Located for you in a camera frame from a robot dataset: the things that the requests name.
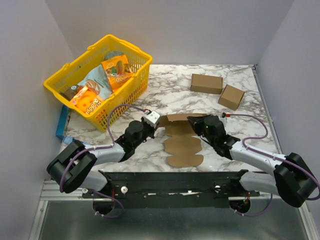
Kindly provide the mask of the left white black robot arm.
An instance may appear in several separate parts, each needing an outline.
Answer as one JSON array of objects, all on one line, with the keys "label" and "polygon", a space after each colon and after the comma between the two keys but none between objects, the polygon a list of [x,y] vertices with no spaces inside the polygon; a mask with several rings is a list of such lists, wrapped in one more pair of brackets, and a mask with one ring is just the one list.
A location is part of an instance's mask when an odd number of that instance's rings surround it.
[{"label": "left white black robot arm", "polygon": [[92,171],[93,166],[128,160],[148,137],[154,138],[159,121],[159,117],[151,114],[130,122],[113,145],[89,146],[74,140],[49,163],[46,171],[62,193],[85,188],[93,189],[101,198],[107,197],[111,185],[103,173]]}]

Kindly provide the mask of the brown cardboard box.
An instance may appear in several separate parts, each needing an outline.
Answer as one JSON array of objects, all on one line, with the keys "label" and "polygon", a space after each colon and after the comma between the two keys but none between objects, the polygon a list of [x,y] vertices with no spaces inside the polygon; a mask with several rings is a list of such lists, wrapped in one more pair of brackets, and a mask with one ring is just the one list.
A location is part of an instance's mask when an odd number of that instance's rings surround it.
[{"label": "brown cardboard box", "polygon": [[203,117],[204,113],[167,114],[160,117],[159,128],[164,128],[169,138],[164,141],[164,150],[170,154],[166,162],[172,167],[197,167],[203,163],[201,140],[196,138],[187,117]]}]

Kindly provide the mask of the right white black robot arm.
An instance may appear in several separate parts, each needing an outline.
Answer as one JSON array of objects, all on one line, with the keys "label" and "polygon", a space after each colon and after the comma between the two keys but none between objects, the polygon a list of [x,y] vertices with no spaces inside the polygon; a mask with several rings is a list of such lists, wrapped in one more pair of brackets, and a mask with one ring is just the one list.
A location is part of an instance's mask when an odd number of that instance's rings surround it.
[{"label": "right white black robot arm", "polygon": [[278,195],[292,207],[299,208],[305,201],[319,200],[311,197],[320,183],[296,153],[289,155],[272,153],[246,144],[248,137],[239,139],[226,133],[225,119],[230,113],[189,116],[187,121],[194,133],[204,139],[221,157],[243,162],[260,173],[246,171],[230,183],[230,191],[241,196],[247,191],[258,191]]}]

